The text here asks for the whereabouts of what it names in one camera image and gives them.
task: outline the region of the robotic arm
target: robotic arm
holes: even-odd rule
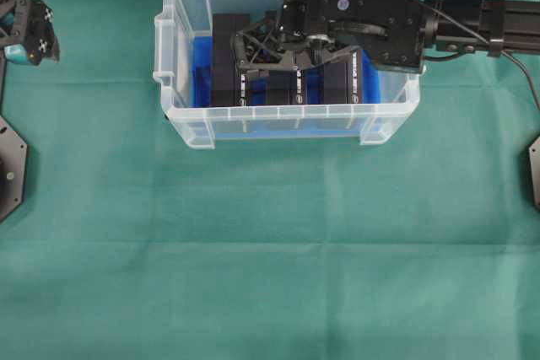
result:
[[[53,20],[52,10],[41,0],[0,0],[0,48],[5,58],[36,66],[44,58],[58,61]]]
[[[444,14],[487,40],[480,41]],[[283,0],[274,15],[238,31],[236,66],[249,80],[303,71],[363,49],[377,69],[421,73],[424,61],[476,51],[540,53],[540,3],[507,0]],[[436,58],[435,48],[453,54]]]

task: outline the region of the black hexagonal base plate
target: black hexagonal base plate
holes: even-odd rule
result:
[[[0,116],[0,222],[23,202],[28,146]]]
[[[540,138],[529,147],[531,158],[532,189],[534,190],[534,204],[540,209]]]

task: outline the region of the clear plastic storage bin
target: clear plastic storage bin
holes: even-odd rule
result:
[[[220,139],[359,137],[386,142],[419,104],[419,76],[380,72],[381,102],[193,108],[192,53],[196,37],[212,35],[213,13],[249,13],[251,21],[283,0],[163,0],[155,18],[154,79],[163,111],[187,145],[215,148]]]

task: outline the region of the green cloth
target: green cloth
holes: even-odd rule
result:
[[[3,103],[30,155],[1,359],[540,358],[540,120],[509,62],[429,65],[383,146],[196,151],[152,81],[162,0],[45,1],[62,61],[9,66]]]

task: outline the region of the black cable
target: black cable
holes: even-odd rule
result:
[[[430,62],[447,62],[447,61],[453,61],[454,59],[461,58],[465,54],[451,54],[447,56],[429,56],[424,55],[424,60],[430,61]]]
[[[413,2],[413,3],[419,4],[423,8],[426,8],[426,9],[428,9],[429,11],[431,11],[431,12],[433,12],[435,14],[438,14],[443,19],[446,19],[446,20],[450,21],[452,24],[454,24],[459,29],[465,31],[466,33],[472,35],[477,40],[480,40],[485,45],[489,46],[489,41],[486,38],[484,38],[482,35],[480,35],[476,31],[469,29],[466,25],[464,25],[464,24],[460,23],[459,21],[455,20],[453,17],[449,16],[448,14],[446,14],[444,12],[441,12],[437,8],[432,8],[431,6],[429,6],[427,3],[423,2],[422,0],[410,0],[410,1]],[[521,71],[523,72],[523,74],[526,77],[527,82],[529,83],[529,88],[531,89],[532,97],[534,98],[534,102],[537,105],[537,108],[540,110],[540,97],[538,97],[536,88],[534,86],[534,82],[532,80],[532,76],[529,73],[529,71],[527,70],[527,67],[523,64],[523,62],[521,62],[520,60],[518,60],[517,58],[512,56],[508,51],[502,51],[501,55],[503,55],[508,60],[514,62],[521,69]]]

